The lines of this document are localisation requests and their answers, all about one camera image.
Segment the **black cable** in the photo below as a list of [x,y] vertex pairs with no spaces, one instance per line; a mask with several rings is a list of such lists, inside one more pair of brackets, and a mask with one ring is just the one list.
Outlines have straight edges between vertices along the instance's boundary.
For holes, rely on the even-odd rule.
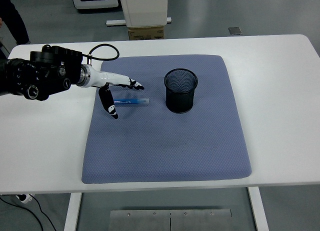
[[50,218],[48,217],[48,215],[46,215],[46,214],[42,211],[39,201],[38,201],[34,196],[32,196],[31,194],[29,194],[29,195],[38,203],[39,209],[40,209],[41,213],[43,213],[43,214],[46,216],[46,218],[49,220],[49,222],[50,222],[50,224],[52,225],[54,231],[57,231],[56,228],[55,228],[55,226],[54,226],[54,224],[51,222]]
[[[111,47],[113,48],[115,51],[116,51],[116,56],[115,57],[112,57],[112,58],[100,58],[100,57],[93,57],[91,56],[92,52],[95,51],[97,48],[100,48],[102,46],[108,46],[108,47]],[[119,50],[111,45],[111,44],[108,44],[108,43],[102,43],[102,44],[99,44],[97,46],[95,46],[93,49],[90,50],[89,52],[89,55],[86,55],[86,54],[82,54],[82,56],[86,57],[87,59],[92,59],[92,60],[99,60],[99,61],[112,61],[112,60],[116,60],[117,58],[119,58],[120,56],[120,53],[119,53]]]
[[23,209],[23,210],[27,210],[28,212],[30,212],[30,213],[36,218],[36,220],[38,221],[38,223],[39,223],[39,225],[40,225],[40,227],[41,227],[41,230],[44,231],[44,227],[42,227],[42,224],[41,224],[40,220],[38,219],[38,217],[37,217],[30,209],[28,209],[28,208],[26,208],[26,207],[21,207],[21,206],[18,206],[18,205],[9,203],[9,202],[7,202],[7,201],[4,201],[1,197],[0,197],[0,200],[1,200],[2,202],[6,203],[7,205],[11,205],[11,206],[14,206],[14,207],[17,207],[17,208],[20,208],[20,209]]

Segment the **white table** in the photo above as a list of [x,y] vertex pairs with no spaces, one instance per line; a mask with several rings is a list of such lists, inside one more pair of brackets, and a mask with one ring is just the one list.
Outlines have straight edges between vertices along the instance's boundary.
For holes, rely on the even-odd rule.
[[[85,54],[98,43],[59,46]],[[251,162],[249,177],[217,181],[84,184],[95,88],[71,87],[46,101],[0,97],[0,194],[320,184],[320,58],[303,35],[110,42],[121,57],[219,55],[227,67]],[[13,49],[29,59],[42,45]],[[100,48],[97,57],[113,57]],[[100,69],[101,62],[93,61]]]

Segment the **robotic arm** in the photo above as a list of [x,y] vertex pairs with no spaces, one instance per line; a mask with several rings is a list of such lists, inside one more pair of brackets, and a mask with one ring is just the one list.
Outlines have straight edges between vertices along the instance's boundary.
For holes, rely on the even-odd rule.
[[68,90],[71,85],[97,87],[104,109],[117,119],[109,87],[145,88],[127,76],[97,71],[90,64],[82,64],[83,56],[91,58],[79,51],[45,45],[41,52],[30,53],[30,61],[20,58],[0,60],[0,80],[4,81],[4,85],[0,85],[0,95],[23,95],[29,100],[44,101],[52,94]]

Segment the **person's leg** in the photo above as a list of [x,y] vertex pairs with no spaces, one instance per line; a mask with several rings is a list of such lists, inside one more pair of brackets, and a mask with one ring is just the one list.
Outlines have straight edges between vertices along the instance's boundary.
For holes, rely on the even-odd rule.
[[0,0],[0,18],[8,27],[17,45],[29,42],[25,23],[10,0]]

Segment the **pen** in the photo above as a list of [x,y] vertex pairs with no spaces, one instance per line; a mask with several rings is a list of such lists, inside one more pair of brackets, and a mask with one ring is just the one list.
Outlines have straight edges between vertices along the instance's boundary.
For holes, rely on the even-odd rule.
[[139,104],[148,104],[148,98],[115,98],[115,105],[139,105]]

